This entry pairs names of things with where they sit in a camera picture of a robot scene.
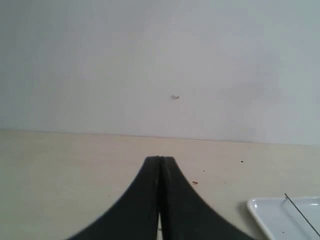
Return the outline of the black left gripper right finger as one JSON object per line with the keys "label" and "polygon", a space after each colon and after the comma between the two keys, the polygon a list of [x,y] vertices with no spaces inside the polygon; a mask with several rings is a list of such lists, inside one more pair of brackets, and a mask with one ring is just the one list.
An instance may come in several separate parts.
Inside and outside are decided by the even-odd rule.
{"label": "black left gripper right finger", "polygon": [[173,157],[160,158],[159,214],[164,240],[251,240],[193,189]]}

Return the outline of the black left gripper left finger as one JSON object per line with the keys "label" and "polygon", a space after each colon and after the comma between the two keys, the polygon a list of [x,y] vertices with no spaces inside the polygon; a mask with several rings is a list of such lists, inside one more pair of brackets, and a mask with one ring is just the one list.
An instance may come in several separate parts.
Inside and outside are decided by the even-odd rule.
{"label": "black left gripper left finger", "polygon": [[147,157],[122,196],[71,240],[156,240],[160,157]]}

